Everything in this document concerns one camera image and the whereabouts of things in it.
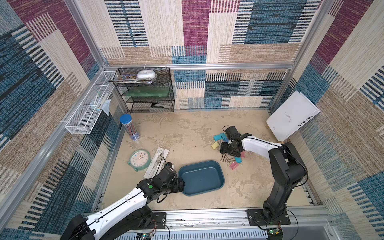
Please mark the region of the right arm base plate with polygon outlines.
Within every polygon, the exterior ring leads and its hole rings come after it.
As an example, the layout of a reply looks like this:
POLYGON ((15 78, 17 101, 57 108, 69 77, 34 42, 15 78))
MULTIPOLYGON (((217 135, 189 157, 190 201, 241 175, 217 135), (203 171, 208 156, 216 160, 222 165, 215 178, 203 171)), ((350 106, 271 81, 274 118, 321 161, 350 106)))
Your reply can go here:
POLYGON ((287 210, 281 214, 271 214, 264 209, 247 209, 246 210, 250 226, 277 226, 277 225, 290 225, 291 220, 288 216, 287 210))

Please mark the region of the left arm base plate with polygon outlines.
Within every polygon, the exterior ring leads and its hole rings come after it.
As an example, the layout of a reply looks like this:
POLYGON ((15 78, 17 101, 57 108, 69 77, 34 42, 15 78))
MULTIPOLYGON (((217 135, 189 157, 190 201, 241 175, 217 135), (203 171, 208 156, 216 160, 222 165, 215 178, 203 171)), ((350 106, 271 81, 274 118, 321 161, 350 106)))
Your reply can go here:
POLYGON ((143 229, 163 230, 166 228, 167 213, 154 212, 150 213, 144 221, 143 229))

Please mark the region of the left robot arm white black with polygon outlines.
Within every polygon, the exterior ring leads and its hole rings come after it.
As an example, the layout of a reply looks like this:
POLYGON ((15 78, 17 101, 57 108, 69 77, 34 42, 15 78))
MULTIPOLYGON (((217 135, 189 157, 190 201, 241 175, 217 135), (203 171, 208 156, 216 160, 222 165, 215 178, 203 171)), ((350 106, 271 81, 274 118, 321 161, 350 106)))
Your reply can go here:
POLYGON ((148 204, 160 203, 159 197, 181 193, 185 182, 177 177, 172 163, 165 163, 159 174, 141 180, 122 199, 87 217, 73 217, 62 240, 113 240, 130 230, 155 229, 157 223, 148 204))

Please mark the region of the teal plastic storage box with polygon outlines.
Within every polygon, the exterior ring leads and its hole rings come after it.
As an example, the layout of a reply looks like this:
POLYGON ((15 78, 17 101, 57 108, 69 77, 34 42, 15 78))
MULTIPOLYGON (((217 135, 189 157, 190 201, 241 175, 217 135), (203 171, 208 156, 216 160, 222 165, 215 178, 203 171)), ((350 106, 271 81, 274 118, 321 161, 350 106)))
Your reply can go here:
POLYGON ((183 194, 188 197, 219 190, 225 184, 222 168, 213 160, 183 166, 178 176, 185 182, 183 194))

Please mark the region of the yellow binder clip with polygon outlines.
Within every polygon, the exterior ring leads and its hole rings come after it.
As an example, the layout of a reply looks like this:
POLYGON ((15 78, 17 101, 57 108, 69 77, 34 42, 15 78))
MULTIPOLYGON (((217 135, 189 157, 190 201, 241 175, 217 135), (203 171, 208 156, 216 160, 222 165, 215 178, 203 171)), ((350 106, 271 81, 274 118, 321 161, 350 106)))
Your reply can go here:
POLYGON ((217 141, 215 141, 212 145, 211 145, 211 148, 214 149, 214 150, 219 150, 220 149, 220 146, 221 144, 217 141))

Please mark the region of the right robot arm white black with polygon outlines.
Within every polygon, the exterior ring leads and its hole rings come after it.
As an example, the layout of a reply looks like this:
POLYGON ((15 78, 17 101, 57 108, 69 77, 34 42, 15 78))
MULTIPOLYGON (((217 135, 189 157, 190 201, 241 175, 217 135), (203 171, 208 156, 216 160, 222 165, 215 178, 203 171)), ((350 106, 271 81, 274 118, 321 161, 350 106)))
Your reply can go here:
POLYGON ((224 126, 228 141, 221 143, 220 152, 239 158, 244 151, 258 154, 270 161, 274 185, 267 200, 263 203, 261 218, 265 224, 279 221, 287 214, 287 201, 300 186, 308 170, 296 147, 292 143, 272 143, 256 138, 251 134, 241 134, 235 126, 224 126))

